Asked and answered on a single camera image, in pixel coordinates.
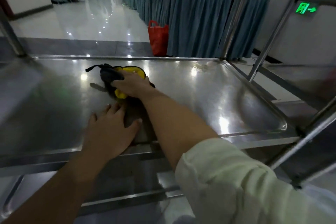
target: green arrow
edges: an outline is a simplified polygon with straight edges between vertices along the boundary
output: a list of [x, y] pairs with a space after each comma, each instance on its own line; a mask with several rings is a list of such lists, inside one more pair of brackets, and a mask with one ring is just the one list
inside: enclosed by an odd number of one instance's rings
[[315, 7], [309, 8], [307, 9], [308, 11], [310, 11], [311, 13], [315, 12], [317, 9]]

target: wall baseboard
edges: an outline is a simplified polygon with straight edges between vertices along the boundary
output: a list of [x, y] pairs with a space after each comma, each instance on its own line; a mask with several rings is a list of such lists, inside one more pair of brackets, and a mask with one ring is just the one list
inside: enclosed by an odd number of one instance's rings
[[[252, 53], [255, 54], [255, 55], [257, 55], [257, 56], [259, 56], [260, 53], [261, 53], [261, 51], [259, 51], [258, 49], [254, 48], [253, 51], [252, 51]], [[272, 58], [272, 57], [270, 57], [268, 55], [266, 56], [265, 60], [267, 62], [270, 62], [271, 64], [282, 64], [281, 61], [279, 61], [279, 60], [277, 60], [275, 58]]]
[[48, 10], [50, 8], [53, 8], [53, 7], [54, 7], [53, 4], [37, 7], [37, 8], [31, 9], [31, 10], [22, 12], [22, 13], [14, 14], [13, 16], [9, 16], [8, 19], [10, 21], [17, 20], [17, 19], [32, 15], [32, 14], [42, 12], [44, 10]]

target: person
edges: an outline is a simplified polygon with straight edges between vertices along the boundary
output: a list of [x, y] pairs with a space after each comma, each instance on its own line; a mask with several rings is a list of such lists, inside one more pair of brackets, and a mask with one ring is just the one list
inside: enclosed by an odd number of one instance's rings
[[[113, 86], [145, 106], [161, 148], [199, 223], [335, 223], [266, 165], [218, 137], [199, 116], [135, 73]], [[93, 114], [83, 149], [23, 203], [5, 224], [73, 223], [95, 177], [141, 127], [124, 127], [125, 106]]]

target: red plastic bag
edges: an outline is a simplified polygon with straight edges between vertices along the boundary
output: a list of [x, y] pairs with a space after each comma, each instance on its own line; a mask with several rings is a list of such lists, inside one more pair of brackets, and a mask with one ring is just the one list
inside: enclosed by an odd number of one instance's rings
[[155, 56], [166, 56], [168, 47], [169, 26], [160, 27], [156, 21], [148, 24], [149, 43]]

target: yellow cloth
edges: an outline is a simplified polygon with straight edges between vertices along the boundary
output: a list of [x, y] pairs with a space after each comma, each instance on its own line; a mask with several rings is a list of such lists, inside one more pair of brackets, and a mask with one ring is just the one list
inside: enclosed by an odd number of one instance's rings
[[[143, 71], [140, 67], [135, 67], [135, 66], [116, 67], [115, 70], [117, 70], [117, 71], [124, 70], [124, 71], [130, 72], [130, 73], [136, 72], [138, 75], [140, 75], [140, 77], [142, 79], [146, 78], [145, 71]], [[114, 91], [114, 93], [115, 93], [115, 96], [117, 98], [121, 98], [121, 99], [127, 98], [127, 95], [125, 93], [121, 92], [119, 89], [116, 89]]]

